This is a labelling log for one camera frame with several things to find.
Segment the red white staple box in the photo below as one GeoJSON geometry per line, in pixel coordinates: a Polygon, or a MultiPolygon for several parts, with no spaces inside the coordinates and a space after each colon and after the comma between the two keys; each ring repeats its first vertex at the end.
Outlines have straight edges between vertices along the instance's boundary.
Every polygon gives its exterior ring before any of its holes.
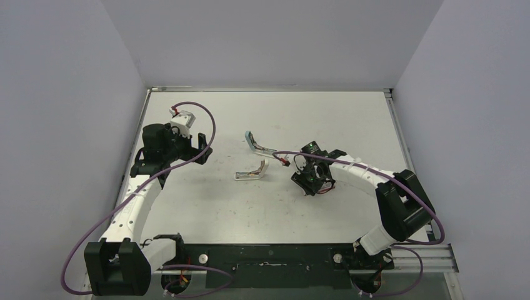
{"type": "Polygon", "coordinates": [[[317,194],[326,194],[326,193],[328,193],[329,191],[331,191],[333,189],[334,189],[334,186],[330,186],[330,187],[328,187],[326,189],[322,189],[322,190],[318,191],[317,194]]]}

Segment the light blue stapler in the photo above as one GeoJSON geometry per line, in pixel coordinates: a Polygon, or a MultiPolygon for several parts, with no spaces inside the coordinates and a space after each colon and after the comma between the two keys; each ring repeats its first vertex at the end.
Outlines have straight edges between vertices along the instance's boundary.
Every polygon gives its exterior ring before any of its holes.
{"type": "Polygon", "coordinates": [[[244,137],[246,139],[246,142],[250,148],[250,150],[258,156],[263,156],[265,158],[271,158],[274,159],[273,153],[276,152],[276,149],[272,149],[269,147],[264,147],[257,143],[257,141],[254,138],[254,135],[251,131],[246,131],[244,134],[244,137]]]}

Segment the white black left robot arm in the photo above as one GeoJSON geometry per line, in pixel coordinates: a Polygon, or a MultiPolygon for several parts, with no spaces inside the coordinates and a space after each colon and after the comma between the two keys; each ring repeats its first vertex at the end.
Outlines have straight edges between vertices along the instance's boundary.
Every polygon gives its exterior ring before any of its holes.
{"type": "Polygon", "coordinates": [[[171,164],[176,161],[203,165],[212,153],[206,135],[197,135],[197,146],[184,126],[150,124],[143,128],[142,147],[129,173],[129,191],[99,241],[87,243],[84,260],[95,296],[143,296],[154,271],[166,264],[179,269],[186,251],[177,246],[179,235],[142,248],[141,235],[155,199],[164,189],[171,164]]]}

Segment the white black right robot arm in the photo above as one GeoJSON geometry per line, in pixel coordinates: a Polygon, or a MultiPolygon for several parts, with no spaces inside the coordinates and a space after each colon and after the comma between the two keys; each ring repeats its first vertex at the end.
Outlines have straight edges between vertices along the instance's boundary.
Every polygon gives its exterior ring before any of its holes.
{"type": "Polygon", "coordinates": [[[324,193],[341,182],[376,199],[380,225],[354,242],[353,259],[361,268],[371,267],[381,251],[407,241],[433,220],[434,208],[417,176],[408,169],[378,169],[342,150],[322,150],[314,141],[302,147],[299,154],[305,163],[291,179],[306,194],[324,193]]]}

